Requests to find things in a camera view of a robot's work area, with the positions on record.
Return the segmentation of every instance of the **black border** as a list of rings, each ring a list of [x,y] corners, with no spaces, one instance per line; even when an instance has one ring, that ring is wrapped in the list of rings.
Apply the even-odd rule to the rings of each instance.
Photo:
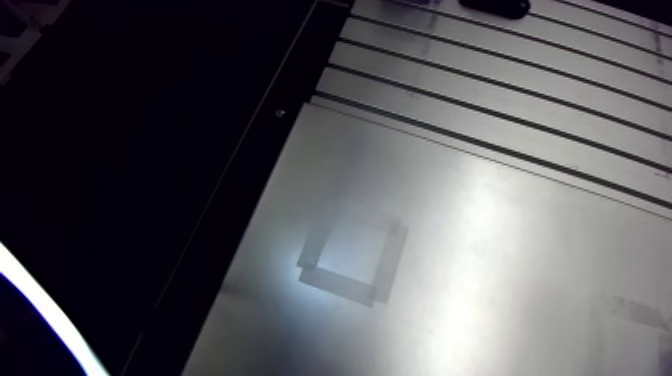
[[[316,1],[122,370],[179,375],[294,121],[314,92],[351,1]]]

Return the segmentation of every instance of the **metal surface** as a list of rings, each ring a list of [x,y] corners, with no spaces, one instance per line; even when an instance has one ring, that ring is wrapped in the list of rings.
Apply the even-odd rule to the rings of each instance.
[[[662,103],[666,103],[669,98],[669,87],[650,77],[552,46],[458,20],[439,17],[422,10],[374,0],[356,2],[353,14],[401,24],[451,40],[485,48],[489,51],[513,55],[519,59],[532,61],[536,64],[615,86],[625,91],[638,93],[645,98]],[[643,57],[637,68],[647,72],[657,72],[659,69],[656,58],[650,55]]]
[[[407,228],[385,303],[300,281],[314,223],[333,215],[318,265],[372,283],[384,232],[353,220],[358,211]],[[185,375],[654,374],[666,366],[658,359],[667,331],[649,323],[669,325],[672,315],[669,228],[591,193],[308,106]],[[646,308],[626,320],[623,301]],[[657,319],[637,318],[647,312]]]
[[[672,41],[582,7],[357,1],[185,375],[669,375]]]

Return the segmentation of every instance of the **square tape marking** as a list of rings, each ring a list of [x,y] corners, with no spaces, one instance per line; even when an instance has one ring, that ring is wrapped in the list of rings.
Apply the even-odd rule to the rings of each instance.
[[[331,205],[306,238],[299,281],[372,307],[390,297],[408,228],[366,205]]]

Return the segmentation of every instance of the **dark background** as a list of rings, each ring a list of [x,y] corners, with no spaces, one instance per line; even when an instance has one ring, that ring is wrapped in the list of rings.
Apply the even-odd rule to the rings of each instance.
[[[604,2],[672,23],[664,1]],[[311,3],[73,0],[0,87],[0,240],[112,374],[154,320]],[[265,166],[281,143],[258,144]],[[226,224],[217,229],[227,235]],[[167,325],[186,325],[171,317]]]

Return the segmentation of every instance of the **black stripe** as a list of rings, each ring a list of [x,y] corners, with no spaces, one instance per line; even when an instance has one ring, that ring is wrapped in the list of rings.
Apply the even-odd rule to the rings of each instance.
[[[599,14],[600,16],[604,16],[604,17],[607,17],[607,18],[611,18],[612,20],[620,21],[620,22],[626,23],[626,24],[628,24],[628,25],[632,25],[632,26],[638,27],[638,28],[640,28],[640,29],[644,29],[644,30],[646,30],[646,31],[650,31],[650,32],[652,32],[652,33],[656,33],[656,34],[660,34],[660,35],[666,36],[666,37],[668,37],[668,38],[672,38],[672,35],[671,35],[671,34],[667,34],[667,33],[663,32],[663,31],[660,31],[660,30],[656,30],[656,29],[654,29],[654,28],[652,28],[652,27],[648,27],[648,26],[644,26],[644,25],[638,24],[637,22],[632,22],[632,21],[630,21],[630,20],[626,20],[625,18],[621,18],[621,17],[618,17],[618,16],[614,16],[614,15],[612,15],[612,14],[603,12],[603,11],[601,11],[601,10],[593,9],[593,8],[590,8],[590,7],[587,7],[587,6],[585,6],[585,5],[581,5],[581,4],[575,4],[575,3],[572,3],[571,1],[565,1],[565,0],[555,0],[555,1],[557,1],[558,3],[565,4],[565,5],[567,5],[567,6],[570,6],[570,7],[578,8],[578,9],[581,9],[581,10],[585,10],[586,12]]]
[[[542,43],[542,44],[545,44],[547,46],[551,46],[551,47],[554,47],[554,48],[557,48],[557,49],[565,50],[567,52],[571,52],[571,53],[576,54],[576,55],[581,55],[581,56],[593,59],[595,61],[599,61],[599,62],[602,62],[602,63],[605,63],[605,64],[612,65],[614,67],[617,67],[617,68],[620,68],[620,69],[638,74],[638,75],[643,76],[643,77],[648,77],[652,80],[656,80],[656,81],[660,81],[660,82],[663,82],[663,83],[668,84],[668,85],[672,85],[672,81],[670,81],[670,80],[668,80],[664,77],[659,77],[659,76],[657,76],[653,73],[649,73],[649,72],[643,71],[641,69],[634,68],[630,65],[619,63],[619,62],[611,60],[611,59],[607,59],[607,58],[602,57],[602,56],[594,55],[594,54],[591,54],[590,52],[585,52],[585,51],[579,50],[579,49],[574,48],[574,47],[565,46],[564,44],[552,42],[552,41],[549,41],[547,39],[538,38],[538,37],[535,37],[533,35],[521,33],[521,32],[518,32],[518,31],[509,30],[509,29],[501,27],[501,26],[491,25],[487,22],[477,21],[477,20],[474,20],[474,19],[471,19],[471,18],[468,18],[468,17],[462,17],[462,16],[446,13],[446,12],[443,12],[443,11],[440,11],[440,10],[427,8],[425,6],[421,6],[421,5],[417,5],[417,4],[413,4],[413,3],[407,3],[407,2],[402,1],[402,0],[387,0],[387,1],[398,4],[398,5],[401,5],[401,6],[405,6],[405,7],[408,7],[408,8],[413,8],[413,9],[417,9],[417,10],[420,10],[420,11],[423,11],[423,12],[427,12],[427,13],[430,13],[430,14],[435,14],[437,16],[441,16],[441,17],[445,17],[445,18],[452,18],[452,19],[458,20],[460,22],[465,22],[465,23],[480,26],[480,27],[483,27],[483,28],[499,31],[501,33],[505,33],[505,34],[513,35],[513,36],[516,36],[516,37],[519,37],[519,38],[531,40],[533,42]]]
[[[550,96],[548,94],[544,94],[544,93],[541,93],[541,92],[538,92],[538,91],[526,89],[524,87],[509,84],[509,83],[499,81],[499,80],[496,80],[496,79],[493,79],[493,78],[490,78],[490,77],[481,76],[479,74],[463,71],[461,69],[452,68],[452,67],[449,67],[449,66],[446,66],[446,65],[443,65],[443,64],[435,63],[433,61],[421,59],[421,58],[418,58],[418,57],[415,57],[415,56],[403,54],[403,53],[400,53],[400,52],[391,51],[391,50],[381,48],[381,47],[372,46],[372,45],[362,43],[362,42],[358,42],[358,41],[355,41],[355,40],[351,40],[351,39],[341,37],[340,41],[343,42],[343,43],[346,43],[346,44],[350,44],[350,45],[359,47],[359,48],[379,52],[379,53],[382,53],[382,54],[385,54],[385,55],[394,56],[394,57],[404,59],[404,60],[408,60],[408,61],[411,61],[411,62],[414,62],[414,63],[426,65],[428,67],[439,69],[439,70],[442,70],[444,72],[458,74],[458,75],[468,77],[468,78],[471,78],[471,79],[474,79],[474,80],[486,82],[488,84],[497,85],[497,86],[500,86],[500,87],[503,87],[503,88],[506,88],[506,89],[510,89],[510,90],[515,90],[515,91],[518,91],[518,92],[523,93],[523,94],[534,96],[534,97],[537,97],[537,98],[540,98],[540,99],[547,100],[549,102],[553,102],[553,103],[556,103],[556,104],[559,104],[559,105],[562,105],[562,106],[565,106],[565,107],[569,107],[569,108],[572,108],[572,109],[575,109],[575,110],[578,110],[578,111],[582,111],[582,112],[585,112],[585,113],[588,113],[588,114],[591,114],[591,115],[594,115],[594,116],[597,116],[597,117],[601,117],[601,118],[609,120],[609,121],[613,121],[614,123],[618,123],[618,124],[624,125],[628,128],[636,129],[638,131],[648,133],[648,134],[656,136],[656,137],[660,137],[660,138],[665,139],[667,141],[672,141],[672,136],[670,136],[668,134],[658,132],[656,130],[647,128],[645,126],[639,125],[639,124],[631,122],[629,120],[621,119],[619,117],[607,114],[605,112],[594,110],[590,107],[586,107],[586,106],[583,106],[583,105],[580,105],[580,104],[577,104],[577,103],[574,103],[574,102],[570,102],[570,101],[566,101],[564,99],[560,99],[560,98],[557,98],[557,97]]]
[[[654,162],[652,160],[642,158],[638,155],[631,154],[631,153],[628,153],[626,151],[616,149],[614,147],[611,147],[611,146],[608,146],[608,145],[605,145],[605,144],[602,144],[602,143],[599,143],[599,142],[596,142],[596,141],[593,141],[593,140],[589,140],[587,138],[576,136],[574,134],[567,133],[565,131],[561,131],[561,130],[558,130],[556,128],[549,127],[547,125],[540,124],[540,123],[537,123],[537,122],[534,122],[534,121],[531,121],[531,120],[527,120],[527,119],[523,119],[523,118],[520,118],[520,117],[517,117],[517,116],[509,115],[509,114],[504,113],[504,112],[500,112],[500,111],[497,111],[497,110],[493,110],[491,108],[479,106],[477,104],[466,102],[466,101],[463,101],[463,100],[460,100],[460,99],[457,99],[457,98],[448,97],[448,96],[445,96],[443,94],[438,94],[438,93],[435,93],[435,92],[432,92],[432,91],[429,91],[429,90],[425,90],[425,89],[422,89],[422,88],[419,88],[419,87],[415,87],[415,86],[412,86],[412,85],[408,85],[408,84],[405,84],[405,83],[402,83],[402,82],[399,82],[399,81],[391,80],[389,78],[385,78],[385,77],[381,77],[381,76],[378,76],[378,75],[362,72],[362,71],[359,71],[359,70],[356,70],[356,69],[344,67],[342,65],[338,65],[338,64],[334,64],[334,63],[328,63],[327,67],[335,69],[335,70],[339,70],[341,72],[345,72],[345,73],[348,73],[348,74],[352,74],[352,75],[355,75],[355,76],[363,77],[363,78],[366,78],[366,79],[369,79],[369,80],[381,82],[381,83],[384,83],[384,84],[387,84],[387,85],[390,85],[390,86],[394,86],[394,87],[397,87],[397,88],[400,88],[400,89],[403,89],[403,90],[412,91],[412,92],[418,93],[420,95],[424,95],[424,96],[429,97],[429,98],[433,98],[433,99],[436,99],[436,100],[439,100],[439,101],[442,101],[442,102],[451,103],[451,104],[454,104],[454,105],[457,105],[457,106],[468,108],[472,111],[477,111],[477,112],[480,112],[480,113],[484,113],[484,114],[487,114],[487,115],[490,115],[490,116],[493,116],[493,117],[497,117],[497,118],[500,118],[500,119],[503,119],[503,120],[506,120],[506,121],[510,121],[510,122],[513,122],[513,123],[516,123],[516,124],[519,124],[519,125],[522,125],[522,126],[525,126],[525,127],[528,127],[528,128],[532,128],[532,129],[536,129],[538,131],[546,132],[546,133],[549,133],[549,134],[552,134],[552,135],[555,135],[555,136],[558,136],[558,137],[563,137],[567,140],[571,140],[571,141],[574,141],[574,142],[577,142],[577,143],[580,143],[580,144],[584,144],[586,146],[594,147],[596,149],[605,151],[607,153],[611,153],[611,154],[617,155],[619,157],[629,159],[633,162],[641,163],[643,165],[653,167],[655,169],[658,169],[658,170],[661,170],[661,171],[664,171],[664,172],[667,172],[667,173],[672,173],[672,167],[665,166],[665,165],[660,164],[658,162]]]
[[[538,18],[540,20],[544,20],[544,21],[547,21],[547,22],[552,22],[552,23],[555,23],[555,24],[558,24],[558,25],[562,25],[562,26],[565,26],[565,27],[568,27],[568,28],[571,28],[571,29],[575,29],[575,30],[584,32],[586,34],[592,34],[592,35],[595,35],[595,36],[600,37],[602,39],[606,39],[606,40],[609,40],[609,41],[612,41],[612,42],[615,42],[615,43],[619,43],[619,44],[622,44],[624,46],[628,46],[630,48],[634,48],[636,50],[646,52],[646,53],[649,53],[651,55],[660,57],[662,59],[672,60],[672,56],[665,55],[664,53],[658,52],[656,50],[650,50],[648,48],[639,46],[635,43],[628,42],[628,41],[625,41],[623,39],[615,38],[615,37],[612,37],[611,35],[600,33],[599,31],[588,29],[588,28],[583,27],[583,26],[575,25],[573,23],[569,23],[569,22],[566,22],[566,21],[559,20],[557,18],[548,17],[548,16],[545,16],[543,14],[534,13],[534,12],[530,12],[529,16],[530,17],[535,17],[535,18]]]
[[[412,29],[412,28],[407,27],[407,26],[391,24],[391,23],[388,23],[388,22],[385,22],[385,21],[375,20],[375,19],[372,19],[372,18],[360,16],[360,15],[357,15],[357,14],[351,14],[350,17],[353,18],[353,19],[360,20],[360,21],[363,21],[363,22],[368,22],[368,23],[371,23],[371,24],[374,24],[374,25],[379,25],[379,26],[387,27],[389,29],[394,29],[394,30],[403,31],[403,32],[410,33],[410,34],[415,34],[415,35],[418,35],[418,36],[421,36],[421,37],[424,37],[424,38],[436,40],[438,42],[451,44],[451,45],[454,45],[454,46],[457,46],[457,47],[461,47],[461,48],[465,48],[465,49],[468,49],[468,50],[472,50],[472,51],[480,52],[480,53],[483,53],[483,54],[487,54],[487,55],[490,55],[490,56],[495,56],[495,57],[498,57],[498,58],[501,58],[501,59],[513,61],[513,62],[518,63],[518,64],[527,65],[529,67],[533,67],[533,68],[540,69],[540,70],[543,70],[543,71],[546,71],[546,72],[549,72],[549,73],[553,73],[553,74],[556,74],[558,76],[567,77],[567,78],[570,78],[570,79],[575,80],[575,81],[583,82],[585,84],[592,85],[592,86],[598,87],[598,88],[603,89],[603,90],[611,91],[613,93],[622,95],[624,97],[628,97],[628,98],[634,99],[636,101],[646,103],[648,105],[658,107],[660,109],[672,112],[672,107],[670,107],[670,106],[668,106],[664,103],[660,103],[660,102],[657,102],[657,101],[639,96],[637,94],[633,94],[633,93],[630,93],[628,91],[625,91],[625,90],[622,90],[622,89],[619,89],[619,88],[616,88],[616,87],[613,87],[613,86],[610,86],[610,85],[607,85],[607,84],[603,84],[603,83],[598,82],[598,81],[591,80],[589,78],[585,78],[585,77],[582,77],[582,76],[579,76],[579,75],[576,75],[576,74],[573,74],[573,73],[565,72],[565,71],[557,69],[557,68],[553,68],[553,67],[549,67],[547,65],[539,64],[539,63],[536,63],[534,61],[521,59],[519,57],[503,54],[501,52],[489,50],[487,48],[474,46],[474,45],[464,43],[464,42],[460,42],[460,41],[457,41],[457,40],[454,40],[454,39],[449,39],[449,38],[446,38],[446,37],[443,37],[443,36],[427,33],[427,32],[424,32],[424,31],[417,30],[417,29]]]
[[[451,138],[454,138],[454,139],[457,139],[457,140],[460,140],[460,141],[468,142],[470,144],[474,144],[474,145],[477,145],[477,146],[480,146],[480,147],[490,149],[492,151],[496,151],[498,153],[502,153],[502,154],[506,154],[506,155],[511,156],[511,157],[522,159],[522,160],[527,161],[527,162],[531,162],[531,163],[534,163],[534,164],[537,164],[537,165],[540,165],[540,166],[543,166],[543,167],[546,167],[546,168],[550,168],[550,169],[556,170],[558,172],[562,172],[562,173],[567,174],[567,175],[571,175],[571,176],[574,176],[574,177],[577,177],[577,178],[580,178],[580,179],[583,179],[583,180],[586,180],[586,181],[589,181],[589,182],[592,182],[592,183],[595,183],[595,184],[599,184],[599,185],[602,185],[602,186],[610,188],[610,189],[614,189],[616,191],[631,195],[631,196],[639,198],[641,200],[648,201],[648,202],[656,204],[656,205],[660,205],[664,208],[672,209],[672,203],[669,202],[669,201],[660,199],[660,198],[655,197],[655,196],[651,196],[647,193],[640,192],[640,191],[632,189],[632,188],[628,188],[626,186],[611,182],[611,181],[606,180],[606,179],[599,178],[599,177],[594,176],[594,175],[586,174],[584,172],[577,171],[577,170],[574,170],[572,168],[569,168],[569,167],[566,167],[566,166],[563,166],[563,165],[560,165],[560,164],[557,164],[557,163],[554,163],[554,162],[547,161],[545,159],[537,158],[537,157],[531,156],[529,154],[521,153],[521,152],[515,151],[513,149],[509,149],[509,148],[506,148],[506,147],[503,147],[503,146],[492,144],[492,143],[489,143],[489,142],[486,142],[486,141],[483,141],[483,140],[480,140],[480,139],[477,139],[477,138],[474,138],[474,137],[470,137],[470,136],[467,136],[467,135],[464,135],[464,134],[461,134],[461,133],[453,132],[453,131],[450,131],[450,130],[447,130],[447,129],[444,129],[444,128],[440,128],[440,127],[437,127],[437,126],[429,124],[429,123],[425,123],[425,122],[422,122],[422,121],[419,121],[419,120],[415,120],[415,119],[412,119],[412,118],[409,118],[409,117],[406,117],[406,116],[403,116],[403,115],[395,114],[395,113],[392,113],[392,112],[389,112],[389,111],[386,111],[386,110],[383,110],[383,109],[380,109],[380,108],[377,108],[377,107],[374,107],[374,106],[370,106],[370,105],[367,105],[367,104],[363,104],[363,103],[360,103],[360,102],[356,102],[356,101],[353,101],[353,100],[350,100],[350,99],[342,98],[342,97],[339,97],[339,96],[336,96],[336,95],[333,95],[333,94],[325,93],[325,92],[322,92],[322,91],[317,91],[317,92],[315,92],[315,96],[325,98],[325,99],[328,99],[328,100],[331,100],[331,101],[334,101],[334,102],[338,102],[338,103],[341,103],[341,104],[345,104],[345,105],[348,105],[348,106],[352,106],[352,107],[358,108],[360,110],[369,111],[371,113],[381,115],[381,116],[385,116],[385,117],[390,118],[392,120],[400,121],[400,122],[403,122],[403,123],[406,123],[406,124],[409,124],[409,125],[412,125],[412,126],[415,126],[415,127],[418,127],[418,128],[421,128],[421,129],[424,129],[424,130],[427,130],[427,131],[430,131],[430,132],[433,132],[433,133],[440,134],[442,136],[451,137]]]

